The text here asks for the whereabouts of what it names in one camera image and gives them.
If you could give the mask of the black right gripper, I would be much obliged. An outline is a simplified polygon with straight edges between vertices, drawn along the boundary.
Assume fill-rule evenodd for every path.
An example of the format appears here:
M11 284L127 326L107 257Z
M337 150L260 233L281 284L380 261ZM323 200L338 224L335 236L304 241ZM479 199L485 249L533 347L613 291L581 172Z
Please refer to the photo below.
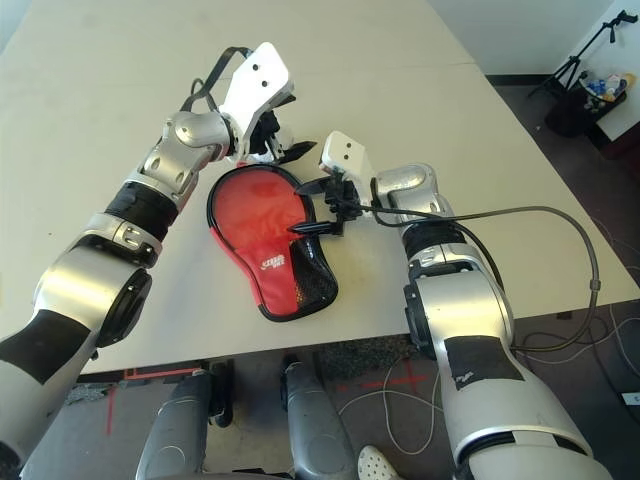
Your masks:
M340 177L317 178L305 182L295 190L298 196L324 195L324 202L337 222L301 222L288 231L302 236L336 235L344 233L344 222L356 220L363 214L360 198L354 183Z

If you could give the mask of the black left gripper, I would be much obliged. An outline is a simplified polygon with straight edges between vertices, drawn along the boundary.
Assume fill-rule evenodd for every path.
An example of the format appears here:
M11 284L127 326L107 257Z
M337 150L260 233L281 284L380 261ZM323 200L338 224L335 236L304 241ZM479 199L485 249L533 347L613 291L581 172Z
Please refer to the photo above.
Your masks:
M282 107L296 101L288 95L279 104ZM250 137L249 153L260 161L281 161L282 164L300 159L313 149L315 141L302 141L291 146L291 130L282 127L273 111L263 113Z

